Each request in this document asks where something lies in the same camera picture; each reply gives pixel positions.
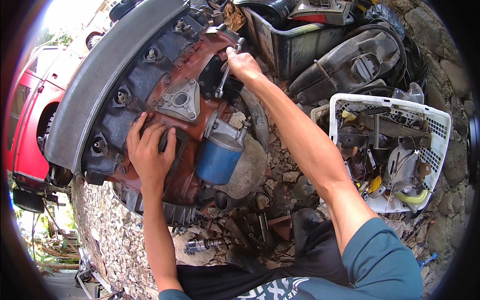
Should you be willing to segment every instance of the plastic basket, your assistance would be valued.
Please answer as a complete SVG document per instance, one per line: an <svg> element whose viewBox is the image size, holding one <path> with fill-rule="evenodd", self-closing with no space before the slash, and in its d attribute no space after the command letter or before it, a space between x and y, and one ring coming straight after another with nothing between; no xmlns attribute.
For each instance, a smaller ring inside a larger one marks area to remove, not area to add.
<svg viewBox="0 0 480 300"><path fill-rule="evenodd" d="M406 125L409 127L411 127L415 120L420 119L428 121L428 130L432 133L432 147L430 150L422 148L420 150L420 159L432 166L432 173L425 176L423 187L429 191L433 191L438 178L440 177L440 172L442 171L450 138L451 119L448 113L427 105L405 100L367 95L335 94L330 98L329 106L324 105L313 109L311 112L311 118L316 122L319 117L324 116L327 113L330 115L329 136L336 144L339 124L338 120L341 119L343 110L360 111L367 108L377 107L392 108L391 112L393 113L383 114L383 116L392 120L398 111L402 111L402 116L407 118ZM418 207L415 207L415 209L423 209L427 205L431 195L432 194L429 193L423 203L418 205ZM368 198L366 203L377 213L396 213L410 210L408 204L404 203L397 197L388 204L388 207L385 210L386 201L387 198L382 195L375 199Z"/></svg>

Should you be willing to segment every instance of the shoe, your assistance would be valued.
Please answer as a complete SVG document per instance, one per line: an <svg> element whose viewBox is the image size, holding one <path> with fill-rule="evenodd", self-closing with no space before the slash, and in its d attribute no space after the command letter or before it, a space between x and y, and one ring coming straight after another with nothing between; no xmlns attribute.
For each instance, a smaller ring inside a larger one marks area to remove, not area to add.
<svg viewBox="0 0 480 300"><path fill-rule="evenodd" d="M317 213L308 207L301 208L292 215L293 241L295 242L295 255L305 246L308 233L314 229L320 219Z"/></svg>
<svg viewBox="0 0 480 300"><path fill-rule="evenodd" d="M227 263L237 265L250 273L268 270L265 265L240 247L233 247L228 250Z"/></svg>

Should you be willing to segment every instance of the sky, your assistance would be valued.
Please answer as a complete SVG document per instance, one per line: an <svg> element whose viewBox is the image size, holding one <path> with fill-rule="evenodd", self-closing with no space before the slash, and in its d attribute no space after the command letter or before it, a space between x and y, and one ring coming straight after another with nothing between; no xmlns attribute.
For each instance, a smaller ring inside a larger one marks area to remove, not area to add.
<svg viewBox="0 0 480 300"><path fill-rule="evenodd" d="M60 28L73 31L87 26L103 0L53 0L49 6L43 28L56 32Z"/></svg>

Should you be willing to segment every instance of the ground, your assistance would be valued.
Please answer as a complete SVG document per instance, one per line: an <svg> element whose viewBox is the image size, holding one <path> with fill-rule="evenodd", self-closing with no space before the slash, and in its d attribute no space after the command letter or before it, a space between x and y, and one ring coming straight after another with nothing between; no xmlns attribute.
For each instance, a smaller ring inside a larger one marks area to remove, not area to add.
<svg viewBox="0 0 480 300"><path fill-rule="evenodd" d="M458 249L464 228L468 222L473 194L467 187L466 126L467 115L472 106L471 92L462 66L460 55L437 16L419 0L383 0L394 9L406 32L419 44L430 67L428 74L428 105L447 111L452 116L453 129L450 136L443 172L435 187L429 205L416 218L410 214L382 216L387 224L398 229L402 242L417 259L426 259L438 252L436 260L422 271L423 293L428 296L438 284ZM285 84L273 76L269 78L285 89ZM321 219L329 219L325 205L319 205L316 194L307 201L297 203L291 197L291 189L301 171L281 142L279 132L271 120L266 182L259 191L269 195L259 200L267 206L271 216L284 215L287 210L306 206L317 207ZM103 276L117 289L137 299L156 299L156 285L144 248L143 220L131 214L114 197L110 182L103 186L73 186L72 197L75 221L82 243L102 270ZM209 208L214 225L207 232L192 229L184 235L175 235L176 254L179 264L215 265L225 264L228 245L218 251L188 256L183 253L185 241L195 233L215 238L225 237L228 244L238 242L238 237L226 221L228 214ZM262 257L268 267L290 264L294 246L285 241L275 251L276 258Z"/></svg>

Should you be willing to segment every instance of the stone wall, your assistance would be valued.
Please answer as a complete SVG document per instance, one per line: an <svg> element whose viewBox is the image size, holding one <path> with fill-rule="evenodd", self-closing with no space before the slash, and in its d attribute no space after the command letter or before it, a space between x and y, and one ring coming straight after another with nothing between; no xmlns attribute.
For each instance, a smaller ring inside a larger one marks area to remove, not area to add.
<svg viewBox="0 0 480 300"><path fill-rule="evenodd" d="M473 193L467 188L466 133L468 116L473 112L472 94L458 50L431 8L421 0L380 2L396 11L406 32L418 43L427 59L430 68L427 104L452 117L453 128L442 175L435 194L422 212L431 218L426 238L422 236L422 247L429 253L439 253L437 260L421 272L423 293L428 296L460 247L471 210Z"/></svg>

